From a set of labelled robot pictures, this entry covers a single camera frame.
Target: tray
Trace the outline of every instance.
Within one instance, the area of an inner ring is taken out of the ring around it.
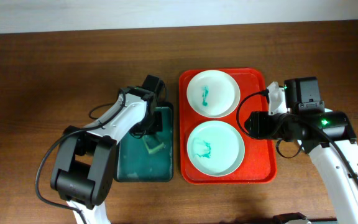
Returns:
[[[241,91],[241,100],[251,93],[265,89],[262,74],[252,68],[223,68],[216,69],[226,72],[235,79]],[[273,141],[255,140],[246,136],[236,122],[236,108],[223,118],[207,118],[195,112],[186,97],[186,89],[190,80],[205,70],[188,70],[179,78],[179,116],[180,116],[180,170],[183,178],[191,184],[263,184],[274,179],[277,164]],[[249,117],[252,111],[267,111],[266,99],[260,95],[248,99],[241,108],[240,122]],[[235,127],[241,134],[246,146],[246,154],[239,168],[223,177],[211,177],[198,171],[190,162],[187,155],[187,139],[197,125],[205,121],[224,121]]]

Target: round white plate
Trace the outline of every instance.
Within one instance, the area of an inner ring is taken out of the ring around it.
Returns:
[[[222,121],[207,121],[197,126],[187,140],[191,163],[202,173],[221,177],[241,164],[246,147],[240,133]]]
[[[187,100],[200,115],[221,118],[232,113],[240,102],[240,88],[230,75],[217,71],[203,71],[187,86]]]
[[[325,109],[324,109],[324,112],[332,112],[332,110],[325,108]],[[296,141],[298,142],[299,145],[302,145],[302,141],[301,141],[301,140],[296,140]]]

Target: wood grain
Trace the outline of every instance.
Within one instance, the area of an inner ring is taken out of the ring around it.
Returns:
[[[69,211],[34,193],[47,148],[69,124],[90,122],[89,109],[116,100],[117,89],[164,79],[178,114],[178,79],[196,68],[252,67],[265,82],[317,76],[326,106],[345,111],[358,136],[358,21],[299,22],[168,29],[92,30],[0,35],[0,223],[74,223]],[[216,223],[301,212],[335,217],[308,156],[277,157],[263,185],[191,185],[179,169],[168,183],[113,183],[106,200],[115,223]],[[291,143],[284,153],[296,151]],[[41,176],[49,187],[56,152]]]

